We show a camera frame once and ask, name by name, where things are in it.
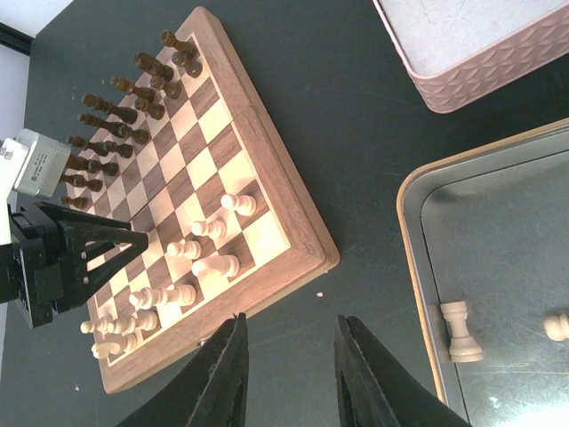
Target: table surface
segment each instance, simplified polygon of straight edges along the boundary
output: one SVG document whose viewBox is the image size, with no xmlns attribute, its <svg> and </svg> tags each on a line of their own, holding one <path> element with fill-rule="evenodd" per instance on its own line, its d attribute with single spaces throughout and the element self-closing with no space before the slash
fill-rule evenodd
<svg viewBox="0 0 569 427">
<path fill-rule="evenodd" d="M 109 78 L 136 77 L 131 57 L 158 52 L 160 32 L 197 5 L 225 25 L 342 254 L 336 269 L 248 321 L 247 425 L 339 425 L 338 314 L 359 316 L 433 391 L 397 190 L 420 165 L 569 116 L 569 58 L 442 116 L 425 107 L 371 0 L 76 0 L 34 42 L 26 126 L 59 140 L 90 135 L 76 121 L 81 96 L 119 101 Z M 79 332 L 86 317 L 81 308 L 32 331 L 9 307 L 0 424 L 113 426 L 188 360 L 107 396 L 92 338 Z"/>
</svg>

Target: dark wooden pawn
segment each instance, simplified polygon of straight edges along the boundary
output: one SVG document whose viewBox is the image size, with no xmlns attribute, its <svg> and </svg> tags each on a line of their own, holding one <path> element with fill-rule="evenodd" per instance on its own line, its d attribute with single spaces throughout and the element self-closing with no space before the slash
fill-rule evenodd
<svg viewBox="0 0 569 427">
<path fill-rule="evenodd" d="M 122 158 L 132 157 L 132 145 L 117 144 L 114 141 L 104 141 L 102 144 L 109 153 L 117 153 Z"/>
<path fill-rule="evenodd" d="M 170 82 L 174 78 L 174 68 L 164 65 L 151 55 L 145 52 L 138 52 L 134 55 L 134 64 L 145 73 L 151 76 L 158 76 Z"/>
<path fill-rule="evenodd" d="M 160 104 L 151 104 L 146 100 L 139 98 L 134 102 L 134 107 L 145 113 L 148 113 L 155 120 L 160 120 L 164 117 L 164 107 Z"/>
<path fill-rule="evenodd" d="M 65 206 L 74 206 L 77 209 L 84 210 L 87 205 L 89 205 L 89 199 L 87 197 L 69 197 L 63 196 L 61 198 L 61 204 Z"/>
<path fill-rule="evenodd" d="M 186 53 L 190 58 L 197 56 L 197 48 L 192 41 L 188 40 L 187 42 L 182 42 L 168 29 L 165 29 L 160 35 L 160 42 L 162 42 L 164 46 L 173 47 L 178 52 Z"/>
<path fill-rule="evenodd" d="M 103 111 L 107 114 L 114 114 L 129 125 L 134 125 L 136 123 L 136 119 L 138 118 L 138 112 L 136 109 L 118 107 L 111 101 L 103 100 L 99 95 L 87 93 L 83 97 L 82 102 L 90 109 L 97 109 L 98 111 Z"/>
<path fill-rule="evenodd" d="M 92 149 L 95 154 L 101 157 L 108 156 L 108 150 L 103 147 L 103 144 L 100 142 L 89 142 L 85 138 L 81 136 L 69 136 L 68 137 L 68 144 L 72 145 L 73 147 L 77 147 L 78 149 L 82 149 L 83 151 L 87 149 Z"/>
<path fill-rule="evenodd" d="M 148 102 L 152 102 L 156 96 L 154 89 L 150 87 L 138 87 L 134 84 L 134 82 L 131 82 L 130 80 L 127 80 L 123 77 L 111 77 L 110 83 L 119 91 L 123 91 L 129 94 L 133 93 L 139 98 L 142 98 Z"/>
<path fill-rule="evenodd" d="M 172 55 L 172 62 L 178 67 L 184 68 L 188 75 L 193 78 L 198 78 L 204 69 L 199 60 L 192 59 L 185 52 L 176 52 Z"/>
<path fill-rule="evenodd" d="M 60 177 L 60 182 L 66 182 L 67 184 L 72 185 L 78 189 L 82 189 L 84 187 L 88 188 L 91 191 L 99 192 L 103 188 L 103 181 L 101 180 L 87 180 L 83 175 L 65 175 L 63 174 Z"/>
<path fill-rule="evenodd" d="M 150 79 L 150 85 L 158 90 L 163 90 L 168 98 L 177 100 L 181 94 L 180 82 L 166 82 L 163 78 L 153 76 Z"/>
</svg>

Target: dark chess piece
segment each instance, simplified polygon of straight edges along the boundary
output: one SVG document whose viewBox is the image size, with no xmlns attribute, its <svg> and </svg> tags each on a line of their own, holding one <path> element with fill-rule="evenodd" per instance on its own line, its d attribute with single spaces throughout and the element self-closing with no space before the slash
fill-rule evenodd
<svg viewBox="0 0 569 427">
<path fill-rule="evenodd" d="M 134 55 L 134 64 L 151 76 L 158 76 L 170 82 L 174 78 L 174 68 L 164 65 L 162 62 L 144 52 Z"/>
<path fill-rule="evenodd" d="M 177 100 L 181 94 L 180 82 L 166 82 L 163 78 L 153 76 L 150 79 L 150 85 L 158 90 L 163 90 L 168 98 Z"/>
<path fill-rule="evenodd" d="M 102 118 L 98 118 L 93 114 L 80 114 L 78 120 L 84 125 L 100 127 L 108 130 L 117 138 L 127 138 L 129 126 L 119 122 L 107 122 Z"/>
<path fill-rule="evenodd" d="M 87 205 L 89 205 L 89 199 L 87 197 L 69 197 L 63 196 L 61 198 L 61 204 L 66 206 L 74 206 L 77 209 L 84 210 Z"/>
<path fill-rule="evenodd" d="M 132 145 L 117 144 L 114 141 L 104 141 L 102 144 L 109 153 L 117 153 L 122 158 L 130 158 L 132 156 Z"/>
<path fill-rule="evenodd" d="M 123 77 L 111 77 L 110 83 L 119 91 L 123 91 L 129 94 L 133 93 L 139 98 L 142 98 L 148 102 L 152 102 L 156 96 L 154 89 L 150 87 L 138 87 L 134 84 L 134 82 L 131 82 L 130 80 L 127 80 Z"/>
<path fill-rule="evenodd" d="M 139 111 L 148 113 L 155 120 L 160 120 L 164 117 L 164 107 L 160 104 L 152 104 L 139 98 L 134 102 L 134 107 Z"/>
<path fill-rule="evenodd" d="M 189 40 L 187 42 L 178 40 L 176 35 L 168 29 L 165 29 L 160 35 L 160 42 L 162 42 L 164 46 L 173 47 L 178 52 L 186 53 L 190 59 L 194 59 L 197 56 L 197 48 L 193 42 Z"/>
<path fill-rule="evenodd" d="M 101 180 L 87 180 L 83 175 L 62 175 L 60 177 L 60 182 L 66 182 L 78 189 L 84 187 L 91 191 L 99 192 L 103 188 L 103 181 Z"/>
<path fill-rule="evenodd" d="M 105 149 L 100 142 L 89 142 L 85 138 L 81 136 L 69 136 L 68 137 L 68 144 L 72 145 L 73 147 L 77 147 L 78 149 L 82 149 L 83 151 L 87 149 L 92 149 L 95 154 L 101 157 L 108 156 L 108 150 Z"/>
<path fill-rule="evenodd" d="M 98 111 L 103 111 L 107 114 L 114 114 L 129 125 L 134 125 L 136 123 L 136 119 L 138 118 L 138 112 L 136 109 L 118 107 L 111 101 L 103 100 L 99 95 L 87 93 L 83 97 L 82 102 L 90 109 L 97 109 Z"/>
<path fill-rule="evenodd" d="M 193 78 L 198 78 L 204 69 L 199 60 L 192 59 L 185 52 L 176 52 L 172 55 L 172 62 L 178 67 L 184 68 L 188 75 Z"/>
</svg>

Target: light square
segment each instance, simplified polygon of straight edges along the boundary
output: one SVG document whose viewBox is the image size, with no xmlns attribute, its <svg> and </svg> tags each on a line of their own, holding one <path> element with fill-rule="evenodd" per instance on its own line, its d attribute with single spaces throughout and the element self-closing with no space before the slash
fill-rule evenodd
<svg viewBox="0 0 569 427">
<path fill-rule="evenodd" d="M 209 149 L 203 149 L 186 169 L 194 189 L 199 189 L 217 172 Z"/>
</svg>

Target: chessboard frame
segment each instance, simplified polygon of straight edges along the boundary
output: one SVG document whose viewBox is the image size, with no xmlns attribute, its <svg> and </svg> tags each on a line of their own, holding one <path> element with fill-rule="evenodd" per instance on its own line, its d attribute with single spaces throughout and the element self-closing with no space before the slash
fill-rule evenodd
<svg viewBox="0 0 569 427">
<path fill-rule="evenodd" d="M 198 7 L 176 31 L 182 40 L 190 34 L 210 64 L 234 129 L 290 248 L 269 262 L 268 269 L 255 271 L 162 331 L 159 339 L 139 347 L 136 358 L 111 365 L 107 359 L 99 360 L 104 389 L 109 394 L 130 388 L 189 354 L 233 314 L 252 316 L 340 261 L 338 249 L 220 21 Z M 156 57 L 166 61 L 162 53 L 164 50 Z M 88 308 L 91 319 L 98 318 L 94 297 Z M 99 342 L 102 334 L 96 333 L 94 338 Z"/>
</svg>

